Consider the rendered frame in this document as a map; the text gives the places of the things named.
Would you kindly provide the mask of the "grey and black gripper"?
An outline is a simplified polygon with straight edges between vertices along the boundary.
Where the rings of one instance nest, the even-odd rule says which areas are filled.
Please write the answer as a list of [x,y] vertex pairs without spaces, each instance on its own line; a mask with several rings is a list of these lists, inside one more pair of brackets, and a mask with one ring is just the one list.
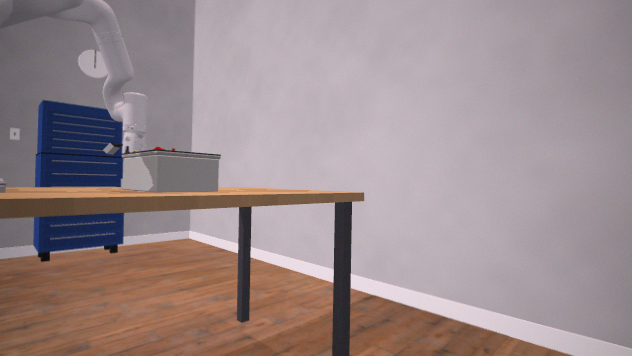
[[146,142],[145,134],[135,132],[124,132],[123,153],[136,151],[145,151]]

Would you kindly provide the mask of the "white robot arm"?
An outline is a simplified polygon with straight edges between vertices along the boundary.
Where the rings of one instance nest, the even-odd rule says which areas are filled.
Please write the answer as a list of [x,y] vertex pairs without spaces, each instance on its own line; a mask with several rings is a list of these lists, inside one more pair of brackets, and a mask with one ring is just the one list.
[[110,116],[123,122],[123,132],[146,133],[147,97],[125,93],[123,102],[122,87],[134,72],[110,6],[103,0],[0,0],[0,29],[47,15],[91,26],[108,71],[103,98]]

